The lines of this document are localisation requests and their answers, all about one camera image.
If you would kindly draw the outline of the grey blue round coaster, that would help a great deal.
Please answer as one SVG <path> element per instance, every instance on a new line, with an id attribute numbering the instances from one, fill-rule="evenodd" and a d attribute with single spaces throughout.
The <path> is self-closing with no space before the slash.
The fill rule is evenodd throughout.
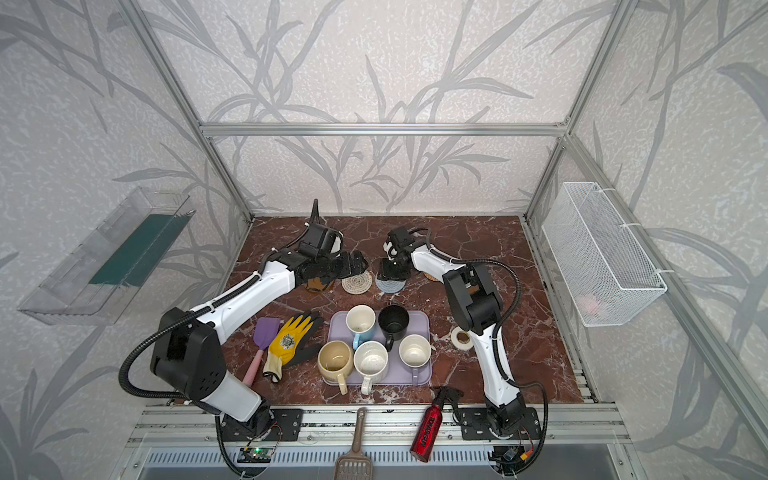
<path id="1" fill-rule="evenodd" d="M 382 280 L 380 278 L 375 279 L 377 288 L 384 294 L 394 295 L 402 291 L 406 284 L 406 280 Z"/>

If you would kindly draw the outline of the brown wooden coaster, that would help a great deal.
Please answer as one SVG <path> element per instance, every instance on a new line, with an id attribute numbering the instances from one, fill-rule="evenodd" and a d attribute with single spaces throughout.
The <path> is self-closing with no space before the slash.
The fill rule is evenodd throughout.
<path id="1" fill-rule="evenodd" d="M 323 293 L 328 291 L 334 284 L 334 280 L 326 280 L 324 278 L 315 277 L 310 279 L 306 284 L 306 289 L 311 293 Z"/>

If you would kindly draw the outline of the white woven spiral coaster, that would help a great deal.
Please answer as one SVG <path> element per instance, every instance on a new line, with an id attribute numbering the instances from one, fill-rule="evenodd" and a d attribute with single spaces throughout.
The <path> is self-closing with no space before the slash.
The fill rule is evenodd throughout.
<path id="1" fill-rule="evenodd" d="M 351 295 L 362 295 L 370 290 L 373 285 L 373 276 L 369 271 L 356 274 L 341 280 L 342 288 Z"/>

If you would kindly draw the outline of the black mug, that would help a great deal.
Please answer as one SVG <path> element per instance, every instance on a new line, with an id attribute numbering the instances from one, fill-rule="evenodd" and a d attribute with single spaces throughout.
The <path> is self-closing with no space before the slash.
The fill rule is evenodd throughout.
<path id="1" fill-rule="evenodd" d="M 378 325 L 387 351 L 391 351 L 394 343 L 406 336 L 409 321 L 408 311 L 400 305 L 388 305 L 379 312 Z"/>

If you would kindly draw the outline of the white mug blue outside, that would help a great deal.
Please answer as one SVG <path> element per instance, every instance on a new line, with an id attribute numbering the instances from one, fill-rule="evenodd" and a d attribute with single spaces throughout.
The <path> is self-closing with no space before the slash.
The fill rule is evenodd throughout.
<path id="1" fill-rule="evenodd" d="M 373 339 L 376 324 L 376 313 L 370 306 L 357 305 L 348 311 L 346 326 L 353 335 L 352 348 L 354 350 Z"/>

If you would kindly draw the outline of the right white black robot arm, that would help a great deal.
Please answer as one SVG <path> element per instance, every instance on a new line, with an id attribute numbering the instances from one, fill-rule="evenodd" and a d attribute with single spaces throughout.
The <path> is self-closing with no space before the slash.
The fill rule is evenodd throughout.
<path id="1" fill-rule="evenodd" d="M 521 300 L 517 273 L 497 260 L 449 256 L 432 245 L 426 227 L 391 230 L 384 250 L 398 274 L 407 277 L 418 271 L 443 284 L 453 319 L 468 334 L 480 365 L 490 431 L 499 438 L 509 438 L 526 430 L 541 446 L 548 421 L 546 389 L 538 381 L 521 384 L 514 380 L 502 339 L 502 326 Z M 503 304 L 488 271 L 490 266 L 506 270 L 515 281 L 509 307 Z"/>

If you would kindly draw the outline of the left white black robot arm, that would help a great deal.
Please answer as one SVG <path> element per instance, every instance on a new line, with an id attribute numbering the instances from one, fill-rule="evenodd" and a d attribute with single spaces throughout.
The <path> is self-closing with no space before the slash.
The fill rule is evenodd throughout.
<path id="1" fill-rule="evenodd" d="M 360 251 L 344 249 L 340 231 L 311 223 L 295 240 L 268 253 L 254 273 L 225 293 L 189 311 L 167 311 L 157 332 L 123 361 L 119 384 L 135 397 L 189 400 L 260 432 L 271 422 L 269 404 L 228 371 L 223 344 L 261 309 L 296 287 L 314 279 L 328 283 L 348 278 L 367 267 Z M 147 349 L 153 351 L 151 372 L 170 390 L 150 391 L 131 383 L 131 366 Z"/>

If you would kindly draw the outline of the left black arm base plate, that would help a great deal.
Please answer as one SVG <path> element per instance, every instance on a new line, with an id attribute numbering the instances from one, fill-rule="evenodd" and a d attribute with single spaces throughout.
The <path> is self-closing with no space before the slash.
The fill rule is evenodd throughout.
<path id="1" fill-rule="evenodd" d="M 287 441 L 298 439 L 304 411 L 301 408 L 269 408 L 262 406 L 246 422 L 225 415 L 219 437 L 224 442 L 246 440 Z"/>

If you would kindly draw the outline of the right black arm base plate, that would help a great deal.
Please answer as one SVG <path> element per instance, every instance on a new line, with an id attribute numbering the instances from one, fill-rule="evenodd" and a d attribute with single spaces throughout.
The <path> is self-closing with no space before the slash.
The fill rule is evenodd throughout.
<path id="1" fill-rule="evenodd" d="M 535 408 L 520 403 L 503 407 L 459 407 L 453 415 L 463 440 L 539 440 L 542 422 Z"/>

